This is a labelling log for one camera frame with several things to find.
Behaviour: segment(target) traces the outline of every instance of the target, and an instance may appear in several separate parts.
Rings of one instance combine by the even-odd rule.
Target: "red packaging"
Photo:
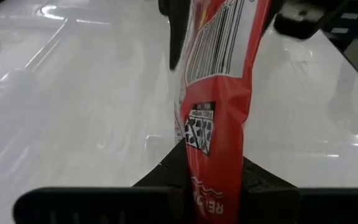
[[[192,0],[179,64],[177,139],[186,139],[198,223],[237,223],[243,126],[269,0]]]

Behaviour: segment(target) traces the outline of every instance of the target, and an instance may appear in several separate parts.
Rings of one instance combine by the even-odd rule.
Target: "chip bag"
[[[269,0],[192,0],[178,64],[177,141],[185,138],[198,223],[237,223],[243,127]]]

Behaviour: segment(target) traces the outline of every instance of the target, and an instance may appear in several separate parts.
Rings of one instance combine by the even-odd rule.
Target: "barcode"
[[[229,74],[244,0],[228,0],[198,32],[186,71],[189,85],[215,74]]]

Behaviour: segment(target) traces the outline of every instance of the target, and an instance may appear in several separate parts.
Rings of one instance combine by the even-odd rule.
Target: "red snack bag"
[[[198,223],[237,223],[243,125],[269,0],[192,0],[175,102]]]

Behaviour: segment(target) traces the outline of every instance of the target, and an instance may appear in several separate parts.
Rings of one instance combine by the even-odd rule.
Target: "glossy white surface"
[[[253,85],[244,155],[298,187],[358,187],[358,73],[321,32],[268,31]]]
[[[0,4],[0,223],[45,186],[130,186],[173,147],[157,1]],[[268,32],[245,155],[297,186],[358,186],[358,74],[321,34]]]

